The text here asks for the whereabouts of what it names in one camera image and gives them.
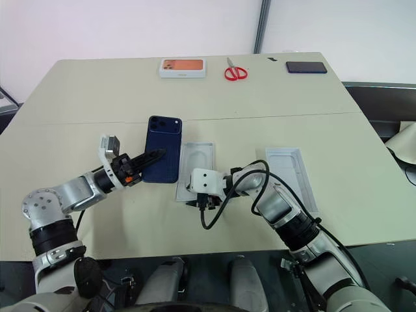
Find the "smartphone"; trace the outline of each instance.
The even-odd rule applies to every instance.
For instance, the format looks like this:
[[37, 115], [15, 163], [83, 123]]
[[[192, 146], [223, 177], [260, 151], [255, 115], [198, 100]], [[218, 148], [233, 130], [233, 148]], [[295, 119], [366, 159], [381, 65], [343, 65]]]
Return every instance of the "smartphone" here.
[[327, 73], [322, 62], [286, 62], [289, 73]]
[[150, 183], [175, 183], [179, 176], [181, 156], [182, 120], [179, 118], [152, 116], [149, 118], [145, 151], [164, 148], [166, 154], [145, 168], [143, 181]]

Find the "orange phone image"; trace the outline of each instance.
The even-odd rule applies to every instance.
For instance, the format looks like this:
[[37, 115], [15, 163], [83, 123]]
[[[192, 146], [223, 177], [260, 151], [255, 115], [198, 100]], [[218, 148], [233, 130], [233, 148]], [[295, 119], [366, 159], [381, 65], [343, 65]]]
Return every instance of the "orange phone image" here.
[[164, 70], [202, 70], [202, 60], [164, 60]]

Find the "red scissors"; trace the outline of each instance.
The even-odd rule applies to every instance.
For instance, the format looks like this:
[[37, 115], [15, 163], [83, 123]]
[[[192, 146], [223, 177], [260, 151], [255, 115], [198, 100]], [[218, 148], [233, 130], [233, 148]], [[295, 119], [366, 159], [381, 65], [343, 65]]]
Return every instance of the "red scissors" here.
[[232, 61], [229, 59], [229, 57], [227, 58], [227, 62], [228, 62], [229, 68], [227, 68], [224, 72], [224, 77], [227, 80], [236, 81], [239, 79], [247, 78], [248, 73], [244, 68], [235, 67]]

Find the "blue smartphone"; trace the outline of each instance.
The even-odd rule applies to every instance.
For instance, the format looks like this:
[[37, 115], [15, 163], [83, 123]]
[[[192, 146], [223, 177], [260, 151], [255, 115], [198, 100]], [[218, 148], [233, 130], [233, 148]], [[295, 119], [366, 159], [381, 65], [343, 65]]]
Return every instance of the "blue smartphone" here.
[[145, 151], [164, 148], [166, 154], [143, 170], [143, 181], [150, 183], [175, 183], [179, 177], [181, 156], [182, 120], [152, 116], [149, 118]]

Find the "dark floor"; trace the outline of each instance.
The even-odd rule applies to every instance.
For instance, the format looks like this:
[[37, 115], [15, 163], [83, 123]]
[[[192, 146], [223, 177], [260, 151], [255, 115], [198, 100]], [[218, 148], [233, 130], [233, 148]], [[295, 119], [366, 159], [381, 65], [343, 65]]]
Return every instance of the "dark floor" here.
[[[416, 240], [391, 244], [373, 244], [350, 248], [361, 265], [373, 293], [392, 311], [416, 311], [416, 296], [399, 289], [397, 276], [416, 281]], [[256, 267], [268, 298], [271, 312], [307, 311], [302, 288], [297, 279], [279, 268], [287, 252], [243, 252]], [[228, 303], [228, 264], [237, 253], [214, 253], [184, 256], [190, 275], [184, 300], [189, 302]], [[169, 257], [116, 259], [100, 261], [104, 275], [120, 282], [134, 275], [142, 285], [158, 265]], [[0, 306], [7, 306], [34, 293], [31, 263], [0, 262]]]

